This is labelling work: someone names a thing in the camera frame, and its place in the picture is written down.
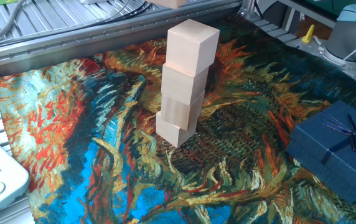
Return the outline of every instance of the box lid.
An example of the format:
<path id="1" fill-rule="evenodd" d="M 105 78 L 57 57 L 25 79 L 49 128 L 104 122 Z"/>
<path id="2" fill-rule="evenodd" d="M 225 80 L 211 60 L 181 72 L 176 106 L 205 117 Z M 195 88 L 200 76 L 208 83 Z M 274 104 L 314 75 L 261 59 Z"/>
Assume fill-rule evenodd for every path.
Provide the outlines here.
<path id="1" fill-rule="evenodd" d="M 324 112 L 351 129 L 348 113 L 356 125 L 356 109 L 342 101 L 334 103 Z M 328 127 L 324 122 L 333 123 L 322 113 L 312 116 L 294 128 L 291 140 L 321 162 L 329 149 L 339 148 L 324 165 L 356 189 L 356 152 L 352 149 L 349 135 Z"/>

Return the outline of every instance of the van gogh print fabric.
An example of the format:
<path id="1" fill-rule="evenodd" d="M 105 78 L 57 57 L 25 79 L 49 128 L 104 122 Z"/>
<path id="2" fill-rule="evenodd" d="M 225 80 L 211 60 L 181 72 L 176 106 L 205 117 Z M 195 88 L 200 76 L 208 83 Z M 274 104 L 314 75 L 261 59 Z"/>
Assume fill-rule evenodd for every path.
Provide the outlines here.
<path id="1" fill-rule="evenodd" d="M 14 158 L 37 223 L 356 223 L 285 153 L 293 127 L 356 82 L 240 17 L 221 30 L 196 134 L 155 132 L 166 40 L 0 77 Z"/>

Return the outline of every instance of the metal rail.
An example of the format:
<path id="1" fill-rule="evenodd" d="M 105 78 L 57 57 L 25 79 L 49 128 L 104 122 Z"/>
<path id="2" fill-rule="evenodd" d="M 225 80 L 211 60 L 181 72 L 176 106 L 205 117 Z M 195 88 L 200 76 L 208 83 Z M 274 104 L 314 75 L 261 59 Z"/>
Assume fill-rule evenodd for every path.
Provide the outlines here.
<path id="1" fill-rule="evenodd" d="M 190 0 L 177 10 L 153 5 L 145 13 L 127 20 L 2 46 L 0 75 L 24 72 L 162 37 L 170 27 L 190 18 L 204 23 L 214 22 L 237 12 L 240 4 L 240 0 Z"/>

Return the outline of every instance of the ribbon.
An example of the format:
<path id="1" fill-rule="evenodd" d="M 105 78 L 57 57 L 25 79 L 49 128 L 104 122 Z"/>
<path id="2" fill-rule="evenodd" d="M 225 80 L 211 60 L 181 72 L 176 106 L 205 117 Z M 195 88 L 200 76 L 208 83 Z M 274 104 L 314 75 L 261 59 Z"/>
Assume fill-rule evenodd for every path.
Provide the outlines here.
<path id="1" fill-rule="evenodd" d="M 346 127 L 345 125 L 343 125 L 340 121 L 338 121 L 337 119 L 335 119 L 334 117 L 332 117 L 330 114 L 326 113 L 325 111 L 321 112 L 326 118 L 328 118 L 329 120 L 331 120 L 333 122 L 330 123 L 328 121 L 323 121 L 323 124 L 336 130 L 339 131 L 343 134 L 346 134 L 349 136 L 350 142 L 351 142 L 351 146 L 352 146 L 352 150 L 354 152 L 356 152 L 356 125 L 354 123 L 354 121 L 352 120 L 351 115 L 349 115 L 347 113 L 347 118 L 350 122 L 351 125 L 351 129 L 349 129 L 348 127 Z M 339 147 L 336 147 L 335 149 L 329 149 L 325 156 L 322 159 L 322 163 L 326 164 L 326 162 L 330 159 L 330 157 L 333 155 L 334 152 L 337 152 L 341 149 L 344 148 L 344 146 L 342 146 L 342 144 L 339 144 Z"/>

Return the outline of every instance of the wooden cube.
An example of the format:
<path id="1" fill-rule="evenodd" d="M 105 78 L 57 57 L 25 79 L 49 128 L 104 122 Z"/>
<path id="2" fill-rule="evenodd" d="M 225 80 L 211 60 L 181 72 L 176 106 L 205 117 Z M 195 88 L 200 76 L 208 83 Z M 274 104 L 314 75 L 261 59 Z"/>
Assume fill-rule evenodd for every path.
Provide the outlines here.
<path id="1" fill-rule="evenodd" d="M 161 118 L 187 131 L 189 127 L 197 123 L 197 118 L 202 113 L 204 93 L 203 91 L 190 106 L 162 95 Z"/>
<path id="2" fill-rule="evenodd" d="M 161 118 L 161 112 L 156 113 L 156 133 L 175 147 L 179 147 L 192 137 L 196 132 L 196 123 L 191 125 L 187 131 L 168 123 Z"/>
<path id="3" fill-rule="evenodd" d="M 186 0 L 147 0 L 147 2 L 151 2 L 159 6 L 169 7 L 171 9 L 178 9 L 185 4 Z"/>
<path id="4" fill-rule="evenodd" d="M 168 30 L 166 63 L 196 75 L 214 63 L 220 31 L 191 19 Z"/>
<path id="5" fill-rule="evenodd" d="M 208 67 L 193 76 L 165 63 L 161 78 L 161 93 L 183 104 L 192 105 L 204 91 L 207 75 Z"/>

